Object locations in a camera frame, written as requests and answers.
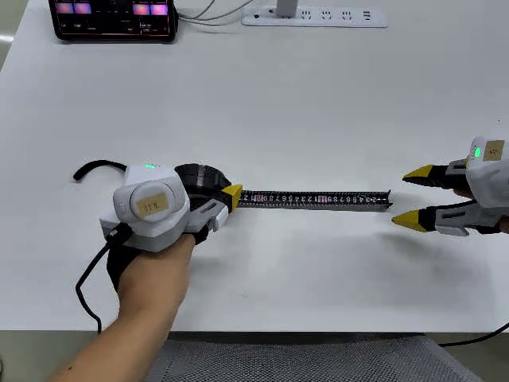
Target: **power strip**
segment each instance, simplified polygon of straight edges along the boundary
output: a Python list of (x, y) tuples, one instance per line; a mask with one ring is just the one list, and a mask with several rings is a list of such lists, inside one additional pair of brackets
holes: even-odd
[(375, 7), (299, 6), (294, 18), (278, 18), (275, 6), (250, 7), (243, 9), (242, 23), (252, 26), (387, 27), (385, 14)]

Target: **measuring tape blade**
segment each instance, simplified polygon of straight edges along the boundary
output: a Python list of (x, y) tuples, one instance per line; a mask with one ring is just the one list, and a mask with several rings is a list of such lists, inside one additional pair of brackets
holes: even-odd
[(287, 192), (243, 190), (240, 208), (383, 211), (392, 203), (388, 192)]

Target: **label sticker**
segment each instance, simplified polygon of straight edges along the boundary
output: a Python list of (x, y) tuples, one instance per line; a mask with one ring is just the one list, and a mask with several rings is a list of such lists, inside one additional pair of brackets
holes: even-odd
[(484, 149), (483, 162), (499, 161), (502, 159), (503, 143), (505, 141), (487, 141)]
[(140, 201), (136, 202), (136, 206), (138, 207), (139, 216), (141, 218), (160, 211), (165, 211), (169, 208), (168, 199), (166, 198), (165, 193), (158, 193), (150, 197), (144, 197)]

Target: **hand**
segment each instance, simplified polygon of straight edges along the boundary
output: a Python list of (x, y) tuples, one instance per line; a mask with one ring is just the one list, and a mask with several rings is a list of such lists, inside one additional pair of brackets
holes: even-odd
[[(470, 191), (469, 189), (455, 189), (454, 193), (461, 197), (468, 197), (470, 199), (474, 199), (472, 191)], [(509, 216), (503, 216), (502, 219), (500, 219), (499, 226), (500, 231), (504, 233), (509, 233)]]
[(140, 310), (163, 315), (173, 322), (188, 289), (188, 265), (195, 240), (182, 235), (158, 253), (142, 252), (119, 276), (119, 317)]

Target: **white cable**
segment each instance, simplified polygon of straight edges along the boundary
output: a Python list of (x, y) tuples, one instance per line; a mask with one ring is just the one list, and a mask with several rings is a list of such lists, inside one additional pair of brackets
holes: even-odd
[(205, 9), (202, 10), (201, 12), (199, 12), (196, 16), (188, 16), (186, 14), (179, 14), (179, 16), (181, 18), (185, 18), (187, 20), (197, 20), (200, 17), (202, 17), (204, 14), (206, 14), (207, 11), (210, 10), (210, 8), (214, 5), (215, 2), (216, 2), (216, 0), (212, 0), (211, 2), (209, 2), (208, 5), (205, 7)]
[[(241, 6), (238, 6), (235, 9), (233, 9), (233, 10), (231, 10), (229, 12), (226, 12), (225, 14), (218, 14), (217, 16), (213, 16), (211, 18), (193, 18), (192, 20), (197, 20), (197, 21), (212, 21), (212, 20), (217, 20), (219, 18), (225, 18), (226, 16), (230, 16), (231, 14), (234, 14), (238, 10), (241, 10), (244, 6), (247, 6), (248, 4), (251, 4), (253, 1), (254, 0), (247, 0)], [(183, 16), (182, 19), (185, 20), (185, 21), (188, 20), (188, 18), (186, 16)]]
[(225, 26), (225, 25), (230, 25), (231, 24), (230, 22), (225, 22), (224, 24), (212, 24), (210, 22), (201, 22), (201, 21), (196, 21), (196, 20), (188, 20), (186, 18), (183, 18), (182, 21), (188, 22), (189, 24), (206, 25), (206, 26)]

